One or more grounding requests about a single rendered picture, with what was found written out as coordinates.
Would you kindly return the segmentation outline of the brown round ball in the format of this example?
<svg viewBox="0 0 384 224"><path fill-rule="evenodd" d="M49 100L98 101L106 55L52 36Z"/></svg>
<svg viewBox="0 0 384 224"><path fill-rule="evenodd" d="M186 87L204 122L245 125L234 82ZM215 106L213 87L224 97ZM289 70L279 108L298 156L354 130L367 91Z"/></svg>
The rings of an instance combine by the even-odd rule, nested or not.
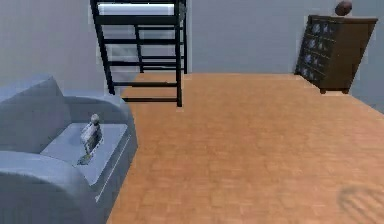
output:
<svg viewBox="0 0 384 224"><path fill-rule="evenodd" d="M347 16L352 11L352 2L350 0L341 0L335 7L334 12L337 16Z"/></svg>

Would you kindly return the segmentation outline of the dark brown chest of drawers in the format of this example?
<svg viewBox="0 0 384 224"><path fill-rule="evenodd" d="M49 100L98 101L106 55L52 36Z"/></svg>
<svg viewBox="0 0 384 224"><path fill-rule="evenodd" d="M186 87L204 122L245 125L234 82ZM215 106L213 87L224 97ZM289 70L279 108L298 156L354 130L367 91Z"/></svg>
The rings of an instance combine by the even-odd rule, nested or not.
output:
<svg viewBox="0 0 384 224"><path fill-rule="evenodd" d="M294 74L321 94L348 94L377 21L376 17L309 15Z"/></svg>

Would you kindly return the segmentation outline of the black ladder shelf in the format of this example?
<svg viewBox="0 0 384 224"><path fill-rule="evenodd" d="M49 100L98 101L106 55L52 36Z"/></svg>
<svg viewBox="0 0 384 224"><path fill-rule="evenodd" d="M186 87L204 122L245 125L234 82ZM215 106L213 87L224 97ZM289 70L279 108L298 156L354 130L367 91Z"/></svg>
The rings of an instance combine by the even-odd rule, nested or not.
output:
<svg viewBox="0 0 384 224"><path fill-rule="evenodd" d="M175 97L123 97L125 102L175 102L183 104L182 74L188 73L187 0L89 0L98 40L105 79L110 94L116 87L175 88ZM106 38L103 27L133 26L135 37ZM137 61L111 60L108 45L135 45ZM173 55L143 55L142 45L173 45ZM138 67L146 70L173 70L175 82L119 81L112 78L111 68Z"/></svg>

